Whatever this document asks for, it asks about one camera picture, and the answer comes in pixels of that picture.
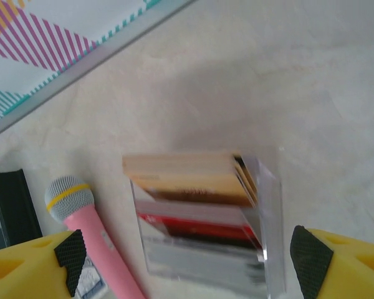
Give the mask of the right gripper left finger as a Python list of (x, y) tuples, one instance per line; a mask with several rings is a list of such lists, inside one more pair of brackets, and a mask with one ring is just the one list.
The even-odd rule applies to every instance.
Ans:
[(73, 299), (87, 251), (81, 230), (0, 250), (0, 299)]

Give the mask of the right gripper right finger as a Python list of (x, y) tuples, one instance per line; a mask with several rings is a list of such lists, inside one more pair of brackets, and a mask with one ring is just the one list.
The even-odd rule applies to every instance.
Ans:
[(304, 299), (374, 299), (374, 244), (294, 228), (290, 257)]

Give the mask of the red credit card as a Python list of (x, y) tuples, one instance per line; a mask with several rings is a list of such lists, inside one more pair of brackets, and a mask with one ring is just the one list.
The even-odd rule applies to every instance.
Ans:
[(167, 236), (246, 249), (262, 249), (251, 226), (244, 220), (203, 220), (138, 213), (138, 217)]

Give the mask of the blue playing card box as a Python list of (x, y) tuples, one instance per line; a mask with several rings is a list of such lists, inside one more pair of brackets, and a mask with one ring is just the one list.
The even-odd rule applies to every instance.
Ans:
[(86, 256), (79, 283), (75, 291), (75, 299), (103, 299), (108, 292), (108, 285), (97, 268)]

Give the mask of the silver credit card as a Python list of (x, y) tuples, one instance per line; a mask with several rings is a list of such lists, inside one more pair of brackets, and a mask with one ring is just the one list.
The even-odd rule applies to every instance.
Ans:
[(142, 243), (147, 268), (152, 273), (215, 282), (266, 280), (264, 259), (258, 250), (171, 238), (144, 237)]

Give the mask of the black folding chess board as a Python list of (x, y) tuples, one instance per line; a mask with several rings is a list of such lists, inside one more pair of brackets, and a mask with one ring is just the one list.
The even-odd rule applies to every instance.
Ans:
[(41, 237), (23, 170), (0, 173), (0, 250)]

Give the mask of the pink toy microphone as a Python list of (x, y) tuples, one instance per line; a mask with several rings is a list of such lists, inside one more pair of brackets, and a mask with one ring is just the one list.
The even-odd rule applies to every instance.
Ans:
[(44, 200), (56, 221), (70, 230), (81, 230), (87, 255), (117, 299), (147, 299), (108, 235), (85, 181), (61, 176), (49, 184)]

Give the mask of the aluminium frame rail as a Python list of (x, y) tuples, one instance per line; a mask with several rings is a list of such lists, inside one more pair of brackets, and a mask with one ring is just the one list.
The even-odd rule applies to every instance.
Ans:
[(0, 0), (0, 134), (196, 0)]

